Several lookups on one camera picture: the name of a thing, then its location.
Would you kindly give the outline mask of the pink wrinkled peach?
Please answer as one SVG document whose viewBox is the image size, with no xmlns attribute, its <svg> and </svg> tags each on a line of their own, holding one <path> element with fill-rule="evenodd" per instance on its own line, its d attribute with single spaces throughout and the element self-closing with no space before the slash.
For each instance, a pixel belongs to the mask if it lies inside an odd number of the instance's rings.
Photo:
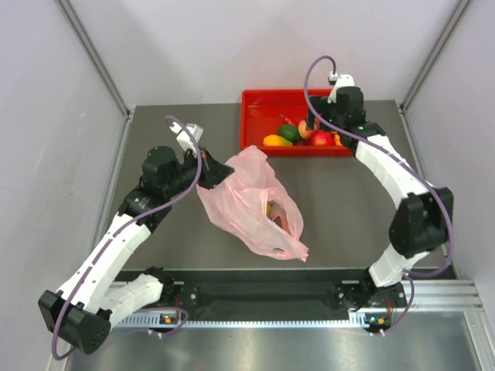
<svg viewBox="0 0 495 371">
<path fill-rule="evenodd" d="M 315 119 L 313 121 L 312 127 L 310 128 L 305 120 L 301 120 L 298 124 L 298 132 L 301 139 L 309 140 L 316 131 L 319 130 L 319 120 Z"/>
</svg>

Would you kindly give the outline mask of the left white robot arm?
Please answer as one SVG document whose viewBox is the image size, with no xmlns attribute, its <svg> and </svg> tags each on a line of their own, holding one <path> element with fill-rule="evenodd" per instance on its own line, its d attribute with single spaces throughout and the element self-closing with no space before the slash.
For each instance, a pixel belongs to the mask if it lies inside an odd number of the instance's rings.
<svg viewBox="0 0 495 371">
<path fill-rule="evenodd" d="M 56 291 L 38 300 L 52 342 L 62 339 L 86 355 L 96 352 L 121 320 L 147 305 L 170 305 L 175 299 L 172 278 L 151 267 L 113 294 L 109 287 L 127 260 L 195 186 L 213 189 L 234 169 L 210 153 L 188 149 L 182 161 L 173 149 L 151 149 L 136 187 L 126 195 L 108 231 L 77 272 Z"/>
</svg>

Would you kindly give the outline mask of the pink plastic bag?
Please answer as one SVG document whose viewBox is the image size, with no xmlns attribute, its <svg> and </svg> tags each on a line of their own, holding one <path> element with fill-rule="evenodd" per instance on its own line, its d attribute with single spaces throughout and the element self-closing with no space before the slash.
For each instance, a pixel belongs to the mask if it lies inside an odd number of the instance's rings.
<svg viewBox="0 0 495 371">
<path fill-rule="evenodd" d="M 234 173 L 221 184 L 214 189 L 196 188 L 210 222 L 239 238 L 255 254 L 305 262 L 309 248 L 300 241 L 302 214 L 277 179 L 268 156 L 252 145 L 226 164 Z M 275 218 L 266 216 L 268 201 L 276 203 Z"/>
</svg>

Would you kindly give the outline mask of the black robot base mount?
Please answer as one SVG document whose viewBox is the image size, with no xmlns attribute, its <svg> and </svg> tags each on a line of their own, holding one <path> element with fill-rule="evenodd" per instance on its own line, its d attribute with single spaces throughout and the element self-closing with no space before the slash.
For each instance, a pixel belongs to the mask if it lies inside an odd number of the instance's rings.
<svg viewBox="0 0 495 371">
<path fill-rule="evenodd" d="M 403 308 L 403 285 L 375 289 L 364 271 L 356 269 L 276 269 L 276 270 L 165 270 L 149 268 L 166 279 L 161 302 L 194 308 L 210 308 L 215 303 L 268 305 L 316 303 L 330 311 L 344 309 Z"/>
</svg>

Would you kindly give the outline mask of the red chili pepper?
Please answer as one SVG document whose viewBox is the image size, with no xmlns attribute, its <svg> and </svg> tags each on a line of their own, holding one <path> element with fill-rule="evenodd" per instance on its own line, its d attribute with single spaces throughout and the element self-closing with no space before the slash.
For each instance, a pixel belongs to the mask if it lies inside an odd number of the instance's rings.
<svg viewBox="0 0 495 371">
<path fill-rule="evenodd" d="M 285 115 L 283 115 L 283 114 L 281 114 L 280 116 L 281 116 L 282 120 L 283 120 L 286 124 L 293 124 L 293 121 L 292 121 L 290 118 L 286 117 L 286 116 L 285 116 Z"/>
</svg>

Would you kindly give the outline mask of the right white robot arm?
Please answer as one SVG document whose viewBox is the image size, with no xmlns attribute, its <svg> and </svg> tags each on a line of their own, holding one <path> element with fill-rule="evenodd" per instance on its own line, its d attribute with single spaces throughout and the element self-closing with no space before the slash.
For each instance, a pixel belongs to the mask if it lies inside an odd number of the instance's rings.
<svg viewBox="0 0 495 371">
<path fill-rule="evenodd" d="M 453 194 L 437 189 L 419 176 L 394 149 L 384 129 L 368 121 L 359 87 L 334 90 L 335 99 L 305 94 L 306 123 L 335 131 L 340 143 L 367 167 L 385 188 L 395 206 L 389 245 L 359 280 L 350 297 L 356 308 L 377 306 L 396 288 L 403 275 L 433 250 L 449 241 Z"/>
</svg>

